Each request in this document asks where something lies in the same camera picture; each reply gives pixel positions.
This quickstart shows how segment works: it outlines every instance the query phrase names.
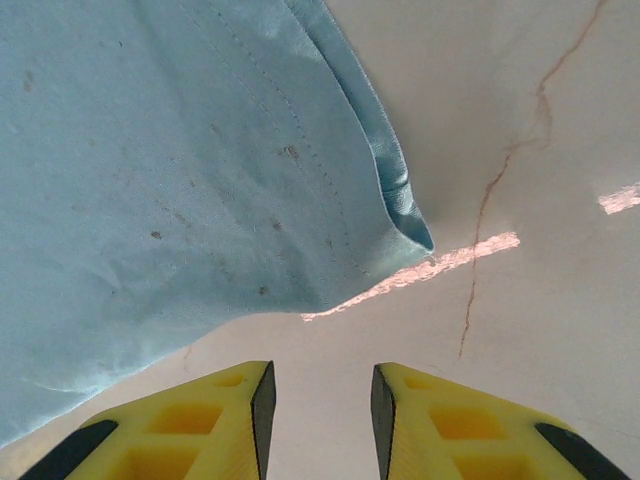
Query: white marble surface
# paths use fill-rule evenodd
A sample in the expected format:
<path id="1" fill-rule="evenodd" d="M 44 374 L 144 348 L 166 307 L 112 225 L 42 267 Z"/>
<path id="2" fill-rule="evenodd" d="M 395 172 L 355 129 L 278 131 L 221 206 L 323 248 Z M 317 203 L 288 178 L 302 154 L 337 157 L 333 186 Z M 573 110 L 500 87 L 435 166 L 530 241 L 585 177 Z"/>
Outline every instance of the white marble surface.
<path id="1" fill-rule="evenodd" d="M 232 322 L 0 452 L 0 478 L 93 413 L 249 359 L 276 361 L 272 480 L 377 478 L 389 360 L 555 414 L 640 477 L 640 3 L 329 4 L 398 130 L 433 265 L 312 321 Z"/>

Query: black edge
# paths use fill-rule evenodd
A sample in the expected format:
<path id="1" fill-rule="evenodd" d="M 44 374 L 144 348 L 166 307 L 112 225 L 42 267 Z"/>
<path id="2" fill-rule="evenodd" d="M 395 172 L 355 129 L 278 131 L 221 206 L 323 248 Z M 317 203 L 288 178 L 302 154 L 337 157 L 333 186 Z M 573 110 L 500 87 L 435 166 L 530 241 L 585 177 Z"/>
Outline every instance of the black edge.
<path id="1" fill-rule="evenodd" d="M 393 391 L 384 378 L 380 364 L 373 367 L 371 382 L 371 418 L 376 441 L 380 479 L 388 480 L 391 467 L 391 448 L 396 418 L 396 400 Z"/>
<path id="2" fill-rule="evenodd" d="M 271 430 L 273 415 L 276 410 L 276 377 L 273 362 L 264 369 L 256 391 L 251 399 L 251 417 L 253 422 L 253 441 L 258 461 L 260 480 L 267 478 L 269 464 L 269 448 L 271 446 Z"/>
<path id="3" fill-rule="evenodd" d="M 586 480 L 631 480 L 580 435 L 548 423 L 537 423 L 536 430 Z"/>
<path id="4" fill-rule="evenodd" d="M 31 467 L 27 473 L 20 477 L 20 480 L 64 480 L 117 427 L 117 422 L 103 420 L 79 428 Z"/>

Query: blue cloth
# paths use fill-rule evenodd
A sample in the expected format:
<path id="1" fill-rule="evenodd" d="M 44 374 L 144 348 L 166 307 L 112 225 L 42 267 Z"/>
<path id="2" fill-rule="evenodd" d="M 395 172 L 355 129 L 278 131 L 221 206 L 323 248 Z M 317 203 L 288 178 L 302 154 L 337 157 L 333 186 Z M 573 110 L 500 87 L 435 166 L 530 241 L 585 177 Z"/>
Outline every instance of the blue cloth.
<path id="1" fill-rule="evenodd" d="M 431 253 L 320 0 L 5 0 L 0 34 L 0 445 Z"/>

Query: yellow 3d printed part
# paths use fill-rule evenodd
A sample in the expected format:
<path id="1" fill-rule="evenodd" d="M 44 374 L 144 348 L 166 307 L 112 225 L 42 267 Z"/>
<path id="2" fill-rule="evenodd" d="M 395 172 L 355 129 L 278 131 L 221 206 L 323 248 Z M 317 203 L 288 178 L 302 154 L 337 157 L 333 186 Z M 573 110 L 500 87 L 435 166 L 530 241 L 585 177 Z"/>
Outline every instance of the yellow 3d printed part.
<path id="1" fill-rule="evenodd" d="M 382 480 L 629 479 L 549 415 L 395 363 L 371 412 Z"/>
<path id="2" fill-rule="evenodd" d="M 21 480 L 264 480 L 273 363 L 248 362 L 107 410 Z"/>

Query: light patch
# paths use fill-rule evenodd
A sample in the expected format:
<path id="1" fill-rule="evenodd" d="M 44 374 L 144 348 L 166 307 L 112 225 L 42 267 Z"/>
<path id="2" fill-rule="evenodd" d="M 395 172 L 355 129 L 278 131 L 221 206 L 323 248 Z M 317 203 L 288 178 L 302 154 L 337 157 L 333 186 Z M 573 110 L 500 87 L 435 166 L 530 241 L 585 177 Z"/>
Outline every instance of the light patch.
<path id="1" fill-rule="evenodd" d="M 501 252 L 503 250 L 515 248 L 518 245 L 520 245 L 520 239 L 515 232 L 501 233 L 500 235 L 491 237 L 484 242 L 478 243 L 475 248 L 460 248 L 458 250 L 445 253 L 441 257 L 437 258 L 434 263 L 427 260 L 415 267 L 400 270 L 392 277 L 380 282 L 372 289 L 367 290 L 342 305 L 338 305 L 337 307 L 322 313 L 305 313 L 302 315 L 302 318 L 305 322 L 310 322 L 318 317 L 326 317 L 333 315 L 334 313 L 343 312 L 347 308 L 358 305 L 370 298 L 377 297 L 378 295 L 384 295 L 392 290 L 408 287 L 416 282 L 424 282 L 435 277 L 439 273 L 448 272 L 449 270 L 453 270 L 461 265 L 471 263 L 474 256 L 476 258 L 486 257 L 487 255 Z"/>
<path id="2" fill-rule="evenodd" d="M 627 208 L 640 205 L 640 182 L 624 187 L 611 195 L 598 197 L 598 203 L 607 212 L 607 215 L 621 212 Z"/>

